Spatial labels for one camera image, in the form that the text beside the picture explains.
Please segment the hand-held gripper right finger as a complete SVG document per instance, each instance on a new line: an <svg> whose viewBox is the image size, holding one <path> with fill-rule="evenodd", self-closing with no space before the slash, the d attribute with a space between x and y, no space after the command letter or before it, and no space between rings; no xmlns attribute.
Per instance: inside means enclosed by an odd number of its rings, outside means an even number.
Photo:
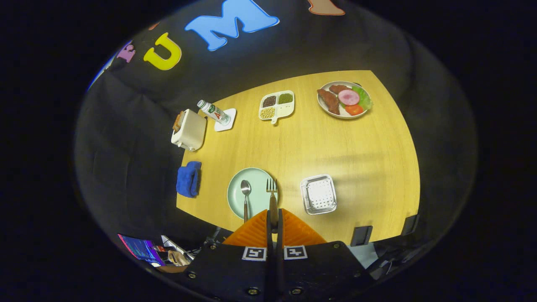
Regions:
<svg viewBox="0 0 537 302"><path fill-rule="evenodd" d="M289 223L280 208L277 301L349 302L374 285L371 273L341 241L285 245L284 232L289 230Z"/></svg>

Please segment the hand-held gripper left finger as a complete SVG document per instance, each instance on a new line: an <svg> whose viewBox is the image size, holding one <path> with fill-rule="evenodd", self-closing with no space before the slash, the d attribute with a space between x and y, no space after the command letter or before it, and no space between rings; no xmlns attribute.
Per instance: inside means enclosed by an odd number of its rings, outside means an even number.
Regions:
<svg viewBox="0 0 537 302"><path fill-rule="evenodd" d="M264 210L238 228L255 233L260 243L207 243L180 273L179 283L209 302L272 302L276 298L276 260L270 224Z"/></svg>

